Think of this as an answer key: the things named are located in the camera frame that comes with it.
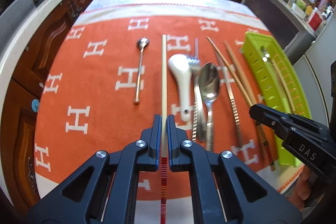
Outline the person's right hand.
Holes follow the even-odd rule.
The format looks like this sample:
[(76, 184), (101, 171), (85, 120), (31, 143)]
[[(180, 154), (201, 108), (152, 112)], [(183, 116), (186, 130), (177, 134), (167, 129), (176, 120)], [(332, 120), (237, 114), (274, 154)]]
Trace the person's right hand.
[(309, 185), (309, 178), (311, 176), (311, 169), (304, 166), (303, 170), (298, 176), (297, 183), (287, 200), (292, 203), (301, 212), (304, 210), (305, 200), (311, 194), (311, 186)]

